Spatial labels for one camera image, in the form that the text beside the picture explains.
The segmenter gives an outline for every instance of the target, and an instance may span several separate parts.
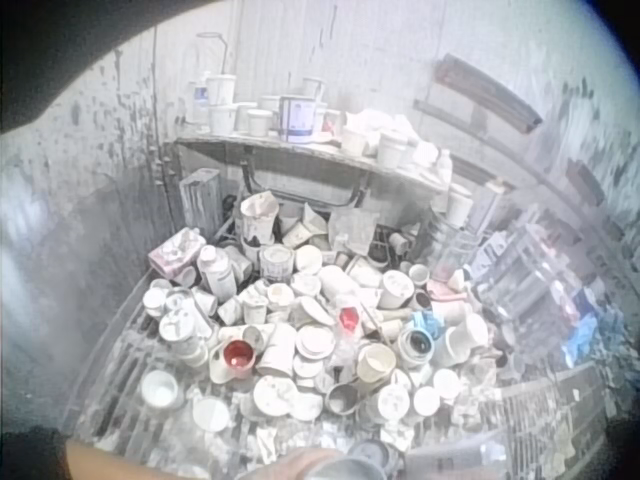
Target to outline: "trash pile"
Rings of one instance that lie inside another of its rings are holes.
[[[214,385],[249,385],[240,413],[259,426],[257,464],[308,446],[293,434],[274,443],[283,418],[337,425],[343,438],[323,446],[383,448],[387,459],[486,433],[480,402],[522,372],[517,357],[493,347],[502,337],[460,268],[472,253],[463,247],[476,240],[430,210],[429,242],[417,227],[393,232],[390,259],[373,242],[371,212],[335,209],[327,220],[308,204],[281,207],[269,191],[238,207],[238,242],[207,245],[185,228],[149,254],[162,278],[143,305],[176,359]],[[457,255],[444,255],[451,247]],[[429,249],[438,254],[425,256]],[[155,409],[182,406],[188,385],[177,384],[151,372],[143,399]],[[223,399],[189,390],[184,408],[199,427],[229,427]],[[501,468],[505,449],[492,450]],[[378,466],[392,474],[401,463]]]

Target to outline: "person's hand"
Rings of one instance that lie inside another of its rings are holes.
[[[299,448],[238,480],[302,480],[316,465],[339,455],[337,450],[326,448]]]

